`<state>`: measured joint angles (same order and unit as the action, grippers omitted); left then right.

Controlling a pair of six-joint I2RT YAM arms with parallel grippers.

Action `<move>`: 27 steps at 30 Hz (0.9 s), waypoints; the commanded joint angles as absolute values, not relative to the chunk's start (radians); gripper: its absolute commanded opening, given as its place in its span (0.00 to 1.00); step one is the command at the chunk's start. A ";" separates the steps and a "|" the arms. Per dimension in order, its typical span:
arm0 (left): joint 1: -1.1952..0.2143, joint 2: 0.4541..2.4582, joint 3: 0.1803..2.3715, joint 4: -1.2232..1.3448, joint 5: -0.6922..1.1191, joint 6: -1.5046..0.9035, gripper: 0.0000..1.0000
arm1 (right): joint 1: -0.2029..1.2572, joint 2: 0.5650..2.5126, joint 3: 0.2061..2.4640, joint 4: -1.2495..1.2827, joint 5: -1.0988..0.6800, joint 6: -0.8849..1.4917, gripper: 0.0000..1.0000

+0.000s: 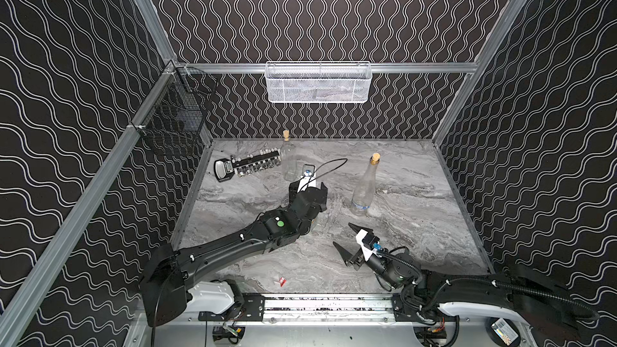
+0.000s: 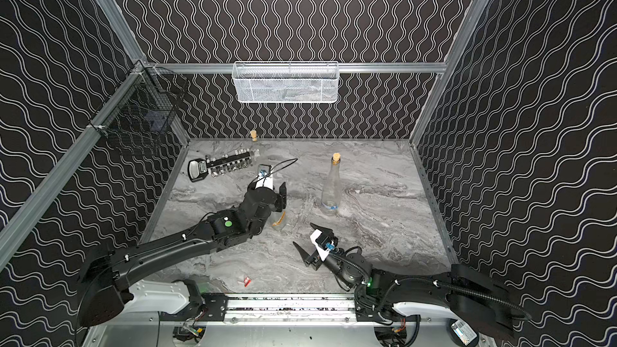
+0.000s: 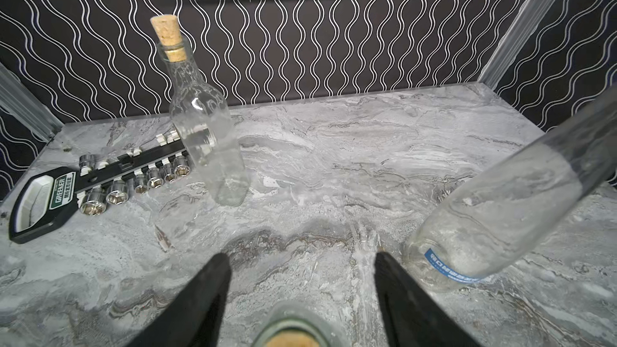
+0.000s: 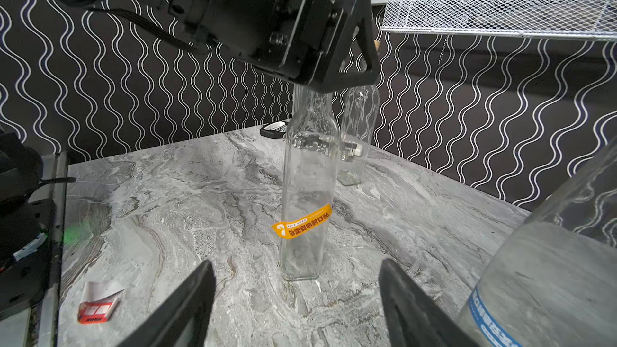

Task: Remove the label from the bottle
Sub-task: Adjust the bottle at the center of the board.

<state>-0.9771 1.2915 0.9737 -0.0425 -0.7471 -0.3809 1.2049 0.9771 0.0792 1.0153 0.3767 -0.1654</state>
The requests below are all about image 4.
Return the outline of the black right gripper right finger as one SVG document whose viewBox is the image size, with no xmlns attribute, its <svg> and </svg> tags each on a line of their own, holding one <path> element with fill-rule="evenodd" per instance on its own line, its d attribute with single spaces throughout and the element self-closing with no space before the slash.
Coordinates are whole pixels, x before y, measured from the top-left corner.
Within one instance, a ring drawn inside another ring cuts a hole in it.
<svg viewBox="0 0 617 347">
<path fill-rule="evenodd" d="M 476 346 L 393 260 L 379 271 L 379 289 L 392 346 Z"/>
</svg>

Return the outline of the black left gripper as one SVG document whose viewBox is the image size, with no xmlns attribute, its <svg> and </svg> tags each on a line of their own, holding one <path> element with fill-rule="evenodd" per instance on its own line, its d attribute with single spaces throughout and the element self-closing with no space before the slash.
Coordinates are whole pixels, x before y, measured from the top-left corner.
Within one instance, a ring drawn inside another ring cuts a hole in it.
<svg viewBox="0 0 617 347">
<path fill-rule="evenodd" d="M 380 72 L 371 0 L 170 0 L 170 14 L 197 45 L 221 43 L 286 80 L 300 77 L 319 48 L 308 82 L 318 93 L 374 85 Z M 343 72 L 354 46 L 366 67 Z"/>
</svg>

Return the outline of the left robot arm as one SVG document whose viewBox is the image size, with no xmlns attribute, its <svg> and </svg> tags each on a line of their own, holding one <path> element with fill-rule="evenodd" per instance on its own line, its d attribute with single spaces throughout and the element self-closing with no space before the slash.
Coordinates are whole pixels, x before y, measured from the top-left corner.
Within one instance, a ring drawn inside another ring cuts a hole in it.
<svg viewBox="0 0 617 347">
<path fill-rule="evenodd" d="M 101 0 L 57 1 L 94 12 Z M 236 59 L 319 93 L 373 85 L 380 71 L 371 0 L 138 1 L 166 10 L 189 40 L 131 11 L 113 14 L 194 55 L 223 44 Z"/>
</svg>

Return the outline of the red and white peeled label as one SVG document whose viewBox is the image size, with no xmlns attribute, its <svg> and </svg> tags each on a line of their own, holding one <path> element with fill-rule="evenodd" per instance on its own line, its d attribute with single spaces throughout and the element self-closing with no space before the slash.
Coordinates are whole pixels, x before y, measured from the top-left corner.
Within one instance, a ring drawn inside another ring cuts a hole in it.
<svg viewBox="0 0 617 347">
<path fill-rule="evenodd" d="M 125 287 L 117 281 L 85 283 L 77 321 L 82 325 L 106 323 L 120 303 Z"/>
</svg>

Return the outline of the short clear corked bottle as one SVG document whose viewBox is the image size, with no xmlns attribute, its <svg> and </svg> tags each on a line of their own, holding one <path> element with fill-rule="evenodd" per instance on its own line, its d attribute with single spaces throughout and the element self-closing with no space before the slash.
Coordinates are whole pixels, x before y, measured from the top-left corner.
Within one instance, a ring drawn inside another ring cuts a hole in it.
<svg viewBox="0 0 617 347">
<path fill-rule="evenodd" d="M 342 186 L 356 186 L 363 181 L 380 103 L 381 97 L 375 85 L 345 91 L 340 120 L 342 150 L 337 175 Z"/>
</svg>

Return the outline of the clear bottle with orange label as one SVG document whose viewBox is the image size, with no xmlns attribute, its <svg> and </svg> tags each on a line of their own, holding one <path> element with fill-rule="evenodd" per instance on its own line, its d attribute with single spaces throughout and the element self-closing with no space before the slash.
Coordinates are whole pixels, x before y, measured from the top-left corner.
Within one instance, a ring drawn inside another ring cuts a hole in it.
<svg viewBox="0 0 617 347">
<path fill-rule="evenodd" d="M 272 225 L 286 281 L 321 273 L 342 147 L 330 94 L 304 88 L 294 104 L 284 138 L 281 221 Z"/>
</svg>

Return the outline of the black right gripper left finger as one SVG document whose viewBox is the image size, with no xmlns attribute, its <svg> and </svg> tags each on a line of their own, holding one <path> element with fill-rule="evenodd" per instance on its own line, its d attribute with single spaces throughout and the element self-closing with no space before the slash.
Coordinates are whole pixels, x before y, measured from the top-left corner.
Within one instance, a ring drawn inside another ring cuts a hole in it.
<svg viewBox="0 0 617 347">
<path fill-rule="evenodd" d="M 215 289 L 214 269 L 205 260 L 120 345 L 203 346 Z"/>
</svg>

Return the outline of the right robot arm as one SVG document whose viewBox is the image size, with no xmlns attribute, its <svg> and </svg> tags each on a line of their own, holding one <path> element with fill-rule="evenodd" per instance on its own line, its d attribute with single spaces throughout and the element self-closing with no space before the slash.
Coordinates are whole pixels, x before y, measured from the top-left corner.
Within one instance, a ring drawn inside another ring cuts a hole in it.
<svg viewBox="0 0 617 347">
<path fill-rule="evenodd" d="M 52 199 L 29 202 L 42 186 L 72 178 L 43 178 L 43 159 L 14 133 L 1 135 L 1 318 L 41 300 L 51 287 L 60 232 Z M 202 346 L 215 303 L 215 273 L 203 261 L 123 346 Z M 379 271 L 379 289 L 393 346 L 474 346 L 475 342 L 393 260 Z"/>
</svg>

